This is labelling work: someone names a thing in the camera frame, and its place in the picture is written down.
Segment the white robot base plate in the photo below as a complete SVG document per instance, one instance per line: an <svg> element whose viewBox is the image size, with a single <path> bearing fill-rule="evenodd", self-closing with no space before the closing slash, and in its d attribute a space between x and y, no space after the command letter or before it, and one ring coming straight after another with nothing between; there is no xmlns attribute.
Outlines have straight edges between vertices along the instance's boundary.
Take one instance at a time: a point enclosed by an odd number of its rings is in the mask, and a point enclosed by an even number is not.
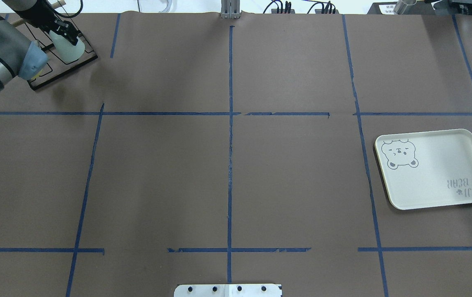
<svg viewBox="0 0 472 297"><path fill-rule="evenodd" d="M183 284L176 287L174 297L282 297L280 284Z"/></svg>

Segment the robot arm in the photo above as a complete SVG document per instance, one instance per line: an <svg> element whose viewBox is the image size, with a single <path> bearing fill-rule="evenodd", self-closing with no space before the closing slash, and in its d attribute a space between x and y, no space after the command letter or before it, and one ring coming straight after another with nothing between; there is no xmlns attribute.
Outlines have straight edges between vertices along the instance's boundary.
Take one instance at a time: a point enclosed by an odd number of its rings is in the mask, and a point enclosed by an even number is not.
<svg viewBox="0 0 472 297"><path fill-rule="evenodd" d="M85 44L69 17L55 11L47 0L6 0L5 4L27 23L49 34L64 62L74 62L85 52ZM35 78L48 61L38 42L0 16L0 92L15 77Z"/></svg>

